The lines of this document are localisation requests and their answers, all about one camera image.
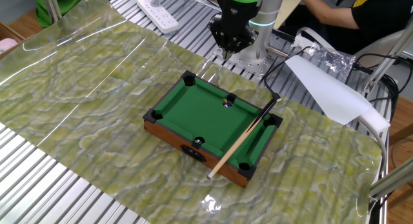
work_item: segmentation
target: mini pool table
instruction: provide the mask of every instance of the mini pool table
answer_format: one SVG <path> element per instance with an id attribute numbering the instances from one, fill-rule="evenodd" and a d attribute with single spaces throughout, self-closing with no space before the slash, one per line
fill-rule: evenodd
<path id="1" fill-rule="evenodd" d="M 143 119 L 148 132 L 214 168 L 260 111 L 186 71 Z M 245 188 L 281 122 L 267 114 L 218 173 Z"/>

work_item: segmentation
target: white power strip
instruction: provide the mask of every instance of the white power strip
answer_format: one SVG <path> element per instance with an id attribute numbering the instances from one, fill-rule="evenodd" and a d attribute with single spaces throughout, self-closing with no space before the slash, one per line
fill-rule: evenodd
<path id="1" fill-rule="evenodd" d="M 152 0 L 137 0 L 137 5 L 144 11 L 150 20 L 164 34 L 169 34 L 179 28 L 178 22 L 170 15 L 170 13 L 159 5 L 153 7 L 150 2 Z"/>

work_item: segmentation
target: pool cue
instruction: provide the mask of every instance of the pool cue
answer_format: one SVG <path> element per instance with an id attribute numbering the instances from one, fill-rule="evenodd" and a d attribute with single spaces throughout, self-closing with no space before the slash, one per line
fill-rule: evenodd
<path id="1" fill-rule="evenodd" d="M 261 113 L 251 122 L 251 124 L 244 130 L 244 132 L 240 135 L 237 141 L 232 145 L 232 147 L 227 151 L 227 153 L 219 160 L 218 164 L 212 169 L 211 173 L 206 177 L 207 179 L 211 179 L 215 176 L 218 170 L 224 165 L 225 162 L 232 156 L 232 154 L 238 149 L 241 144 L 243 144 L 244 140 L 251 134 L 251 132 L 257 127 L 257 125 L 261 122 L 261 120 L 270 112 L 270 109 L 276 104 L 278 99 L 272 98 L 270 102 L 263 108 Z"/>

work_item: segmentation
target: green felt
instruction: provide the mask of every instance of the green felt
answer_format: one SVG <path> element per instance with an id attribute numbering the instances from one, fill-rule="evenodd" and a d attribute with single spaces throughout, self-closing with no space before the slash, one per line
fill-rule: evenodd
<path id="1" fill-rule="evenodd" d="M 203 137 L 202 147 L 223 157 L 238 137 L 259 114 L 259 110 L 236 99 L 230 108 L 222 101 L 227 93 L 196 78 L 195 85 L 180 82 L 155 108 L 159 122 L 189 140 Z M 234 152 L 229 163 L 239 167 L 255 164 L 275 126 L 265 128 L 263 121 Z"/>

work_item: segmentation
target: aluminum table frame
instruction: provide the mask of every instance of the aluminum table frame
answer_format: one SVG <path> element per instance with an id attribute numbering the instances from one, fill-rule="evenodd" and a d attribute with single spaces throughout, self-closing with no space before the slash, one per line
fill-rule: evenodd
<path id="1" fill-rule="evenodd" d="M 260 77 L 214 55 L 216 43 L 207 29 L 207 23 L 219 10 L 204 0 L 163 0 L 162 5 L 180 25 L 179 31 L 168 35 L 163 35 L 156 28 L 137 7 L 136 0 L 111 0 L 111 3 L 129 21 L 151 29 L 165 39 L 223 65 L 234 73 L 256 83 L 263 83 Z M 291 47 L 291 42 L 280 37 L 272 36 L 271 44 L 284 52 L 298 51 Z M 315 64 L 337 79 L 344 80 L 323 63 Z M 366 79 L 367 75 L 355 72 L 352 73 L 349 84 L 361 93 Z M 268 81 L 274 91 L 323 113 L 288 67 L 281 66 Z M 385 96 L 385 87 L 379 84 L 368 98 Z M 390 101 L 375 102 L 374 107 L 382 116 L 390 119 Z M 348 126 L 367 133 L 357 121 Z M 382 133 L 382 136 L 385 141 L 388 132 Z M 385 208 L 381 220 L 385 223 Z M 0 124 L 0 223 L 143 224 L 147 221 Z"/>

